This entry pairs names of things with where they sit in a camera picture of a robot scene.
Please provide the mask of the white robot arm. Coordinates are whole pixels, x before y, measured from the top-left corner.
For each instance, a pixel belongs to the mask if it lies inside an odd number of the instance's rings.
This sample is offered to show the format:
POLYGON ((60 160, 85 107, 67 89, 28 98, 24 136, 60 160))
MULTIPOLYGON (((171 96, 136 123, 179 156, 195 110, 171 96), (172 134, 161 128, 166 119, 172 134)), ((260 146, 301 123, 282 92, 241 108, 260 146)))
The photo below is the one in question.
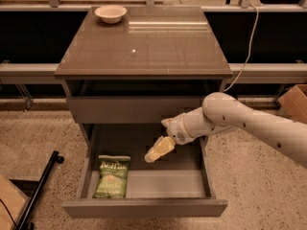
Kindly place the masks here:
POLYGON ((211 136, 239 128, 307 167, 307 125, 252 109, 233 97, 215 92, 206 96, 202 106, 161 124, 167 135, 160 137, 145 155, 152 163, 202 136, 211 136))

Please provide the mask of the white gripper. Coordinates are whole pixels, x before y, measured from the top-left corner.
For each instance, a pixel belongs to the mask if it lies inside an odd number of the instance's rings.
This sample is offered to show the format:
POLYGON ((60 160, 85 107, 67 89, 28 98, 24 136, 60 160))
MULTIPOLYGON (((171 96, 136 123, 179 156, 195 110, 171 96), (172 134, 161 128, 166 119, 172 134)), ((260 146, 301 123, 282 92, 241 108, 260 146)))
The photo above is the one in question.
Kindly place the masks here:
POLYGON ((167 118, 161 121, 161 124, 166 127, 166 132, 169 136, 159 137, 153 146, 145 155, 145 161, 152 163, 161 156, 169 153, 175 148, 175 145, 185 145, 195 140, 186 127, 188 115, 186 113, 180 114, 175 118, 167 118))

